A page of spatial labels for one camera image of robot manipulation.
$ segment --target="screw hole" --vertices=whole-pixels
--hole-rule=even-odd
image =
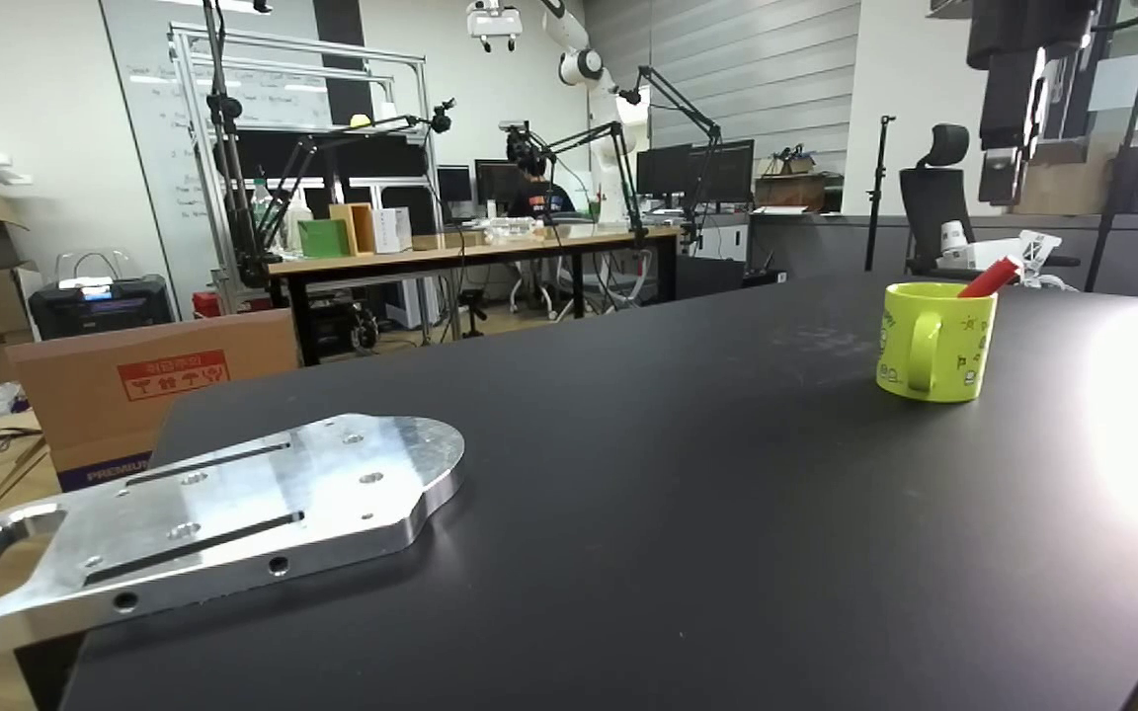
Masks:
[[[273,578],[288,578],[288,557],[273,557],[273,561],[263,561],[263,567],[270,567]]]
[[[138,607],[138,595],[134,595],[134,592],[120,592],[111,605],[116,605],[124,616],[129,616],[129,612]]]

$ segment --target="office chair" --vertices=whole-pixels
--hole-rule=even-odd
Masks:
[[[963,200],[963,168],[968,131],[952,122],[933,128],[927,153],[901,168],[901,204],[910,214],[910,270],[915,276],[938,271],[940,258],[940,225],[962,222],[963,237],[971,241],[968,200]]]

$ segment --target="desk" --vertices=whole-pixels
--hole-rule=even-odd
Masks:
[[[412,254],[387,254],[387,258],[362,254],[362,258],[343,258],[343,259],[285,259],[270,270],[273,282],[288,284],[291,325],[295,325],[295,343],[300,343],[303,363],[319,363],[316,325],[308,315],[308,287],[323,282],[371,282],[371,276],[441,271],[441,270],[526,259],[526,258],[573,258],[573,270],[570,270],[573,315],[581,320],[586,312],[581,258],[614,254],[614,250],[651,250],[655,297],[676,301],[680,229],[647,229],[647,237],[638,241],[626,229],[573,225],[570,233],[553,229],[548,237],[508,241],[508,245],[486,245],[479,233],[431,233],[431,237],[416,237],[412,245],[416,245]]]
[[[752,287],[187,399],[159,459],[435,415],[416,557],[108,627],[67,711],[1124,708],[1138,301],[1012,291],[987,394],[884,399],[883,284]]]

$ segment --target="green mug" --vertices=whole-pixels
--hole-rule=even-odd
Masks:
[[[879,388],[922,404],[981,399],[998,297],[962,297],[963,284],[888,284]]]

